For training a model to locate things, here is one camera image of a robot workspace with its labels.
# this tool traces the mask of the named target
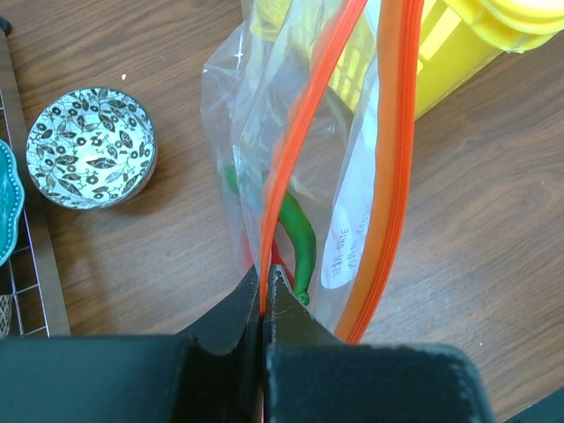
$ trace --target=yellow basket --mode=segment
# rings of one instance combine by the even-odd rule
[[[293,46],[311,56],[311,33],[319,9],[302,0],[302,25]],[[256,0],[251,31],[274,41],[291,0]],[[491,62],[502,51],[536,48],[564,28],[564,1],[426,0],[421,18],[417,116]],[[330,88],[355,110],[375,39],[363,16],[333,72]]]

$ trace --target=white label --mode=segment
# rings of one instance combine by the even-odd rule
[[[380,0],[369,0],[365,14],[375,36]],[[359,269],[374,195],[379,97],[380,86],[376,77],[364,121],[352,147],[343,183],[335,200],[325,241],[321,284],[327,289],[336,289],[348,284],[354,280]]]

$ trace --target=wooden table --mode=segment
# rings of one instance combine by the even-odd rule
[[[75,334],[174,332],[238,281],[200,123],[227,0],[0,0],[27,124],[85,85],[156,124],[144,192],[105,211],[45,203]],[[564,384],[564,36],[504,56],[418,121],[410,208],[366,340],[442,342],[478,365],[500,419]]]

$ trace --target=metal rack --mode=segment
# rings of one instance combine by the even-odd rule
[[[70,335],[63,291],[41,196],[26,171],[26,122],[6,37],[11,26],[0,18],[0,137],[16,155],[26,191],[14,253],[0,268],[0,294],[12,296],[11,335]]]

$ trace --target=teal bowl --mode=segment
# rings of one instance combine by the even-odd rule
[[[18,241],[19,215],[24,208],[24,187],[16,158],[0,139],[0,266],[8,260]]]

